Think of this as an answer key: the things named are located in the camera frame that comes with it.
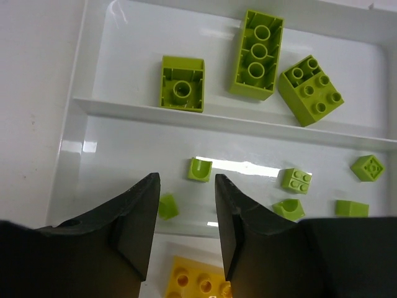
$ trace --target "green duplo brick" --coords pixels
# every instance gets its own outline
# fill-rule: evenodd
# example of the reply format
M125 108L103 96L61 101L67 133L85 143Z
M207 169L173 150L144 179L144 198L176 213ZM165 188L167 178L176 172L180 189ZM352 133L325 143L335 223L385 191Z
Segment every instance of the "green duplo brick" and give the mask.
M344 103L311 55L281 73L279 92L302 126L319 121Z
M274 93L283 22L279 17L247 11L230 93L262 101Z
M204 60L163 56L160 107L202 113Z
M307 194L311 175L299 169L286 169L281 187L297 194Z
M187 177L201 182L209 182L212 170L212 161L192 158Z
M385 170L382 163L373 155L361 156L350 169L361 181L376 181Z
M337 200L335 214L344 217L368 217L370 206L363 203Z
M159 201L159 217L167 220L179 214L178 205L172 194L165 194L160 197Z
M273 206L274 213L289 220L297 220L305 216L302 205L297 199L286 199Z

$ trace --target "lego brick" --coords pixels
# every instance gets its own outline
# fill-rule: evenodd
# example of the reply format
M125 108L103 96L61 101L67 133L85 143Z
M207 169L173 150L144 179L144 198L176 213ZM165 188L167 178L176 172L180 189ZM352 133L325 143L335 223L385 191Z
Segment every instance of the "lego brick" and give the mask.
M167 220L179 214L178 205L172 194L165 194L160 197L159 201L159 217Z
M311 175L299 169L286 169L281 187L297 194L307 194Z
M230 93L262 101L274 93L283 22L279 17L247 11Z
M361 156L350 169L361 181L376 181L384 172L385 167L373 155Z
M345 217L368 217L370 206L363 203L336 200L335 214Z
M204 60L163 56L160 107L202 113Z
M201 182L209 182L211 176L212 161L192 158L187 177Z
M232 298L222 268L174 257L165 298Z
M279 92L302 126L319 121L344 103L311 55L281 73Z
M298 199L286 199L273 206L274 213L289 220L301 219L305 216L302 205Z

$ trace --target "white plastic tray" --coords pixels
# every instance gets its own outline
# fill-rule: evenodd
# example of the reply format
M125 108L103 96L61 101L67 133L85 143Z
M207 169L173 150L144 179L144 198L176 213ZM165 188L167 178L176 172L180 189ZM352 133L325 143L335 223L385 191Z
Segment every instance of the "white plastic tray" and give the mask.
M313 4L316 18L328 25L311 30L325 35L285 29L279 72L312 54L345 100L310 128L297 126L278 92L265 102L227 93L240 20L135 1L88 1L48 223L96 207L152 171L160 173L162 193L173 193L181 212L159 221L157 232L217 237L217 173L266 207L299 198L307 217L333 216L335 199L368 203L371 216L395 214L390 181L397 171L397 134L388 80L397 78L390 43L397 34L393 27L385 30L397 26L397 15L297 2ZM224 14L227 1L218 5L214 11ZM242 18L246 8L236 7L230 16ZM311 21L296 18L304 13L283 9L273 12L286 17L287 27L308 30ZM339 22L328 16L335 11ZM337 30L343 24L350 27ZM163 55L205 59L204 114L156 107ZM372 153L388 169L377 182L360 183L349 166ZM213 161L209 183L186 180L188 160L196 156ZM280 169L290 167L313 173L307 196L279 188Z

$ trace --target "green stud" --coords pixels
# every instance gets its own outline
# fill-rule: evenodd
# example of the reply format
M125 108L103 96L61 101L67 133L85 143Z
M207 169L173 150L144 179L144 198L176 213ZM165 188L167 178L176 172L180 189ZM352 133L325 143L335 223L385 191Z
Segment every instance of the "green stud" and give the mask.
M275 91L284 20L248 10L239 37L230 93L264 101Z
M302 205L297 199L286 199L272 207L274 213L289 220L297 220L305 216Z
M376 181L384 172L385 167L374 155L361 156L350 167L361 181Z
M279 91L302 126L319 121L344 102L311 55L281 73Z
M335 214L344 217L368 217L370 206L363 203L337 200Z
M311 175L299 169L286 169L281 187L297 194L307 194L310 186Z
M209 182L211 170L212 161L204 161L197 158L192 158L187 177L189 179L194 179L201 182Z
M163 56L160 107L204 110L204 60Z
M159 201L159 217L167 220L179 214L178 205L172 194L165 194L160 197Z

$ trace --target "toy block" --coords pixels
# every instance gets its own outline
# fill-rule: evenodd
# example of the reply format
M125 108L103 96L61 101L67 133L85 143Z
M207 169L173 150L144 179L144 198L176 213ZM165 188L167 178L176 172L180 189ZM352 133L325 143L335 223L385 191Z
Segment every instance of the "toy block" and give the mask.
M361 156L350 169L361 181L376 181L384 172L385 167L373 155Z
M345 217L368 217L370 206L363 203L336 200L335 214Z
M299 169L286 169L281 187L297 194L307 194L311 175Z
M289 220L297 220L305 216L305 211L303 211L302 205L297 199L286 199L272 207L274 213Z
M281 73L279 92L302 126L319 121L344 103L311 55Z
M202 113L204 60L163 56L160 107Z
M192 158L187 177L201 182L209 182L211 176L212 161Z
M222 268L174 257L165 298L232 298Z
M230 93L264 101L274 93L284 20L248 10Z
M159 217L167 220L179 214L178 205L172 194L165 194L160 197L159 201Z

